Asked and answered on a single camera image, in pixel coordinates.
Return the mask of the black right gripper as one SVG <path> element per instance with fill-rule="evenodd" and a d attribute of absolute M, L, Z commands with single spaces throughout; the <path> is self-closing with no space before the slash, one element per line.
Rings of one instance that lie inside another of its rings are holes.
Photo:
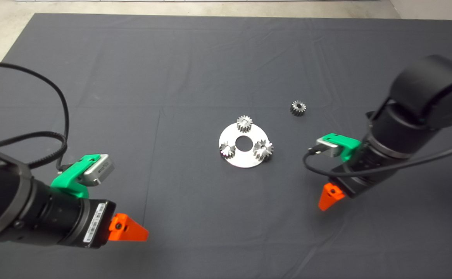
<path fill-rule="evenodd" d="M 357 172 L 366 170 L 363 164 L 358 162 L 351 163 L 350 161 L 344 162 L 331 169 L 331 172 Z M 357 196 L 370 190 L 370 181 L 361 177 L 336 177 L 330 176 L 330 183 L 326 183 L 323 186 L 318 208 L 321 211 L 326 211 L 336 202 L 340 201 L 347 195 L 350 198 L 356 198 Z"/>

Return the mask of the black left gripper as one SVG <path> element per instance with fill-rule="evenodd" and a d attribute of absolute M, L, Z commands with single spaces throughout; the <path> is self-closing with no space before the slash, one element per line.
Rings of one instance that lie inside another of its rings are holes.
<path fill-rule="evenodd" d="M 108 241 L 143 242 L 149 231 L 127 214 L 116 213 L 116 203 L 82 199 L 80 218 L 71 234 L 71 246 L 98 249 Z"/>

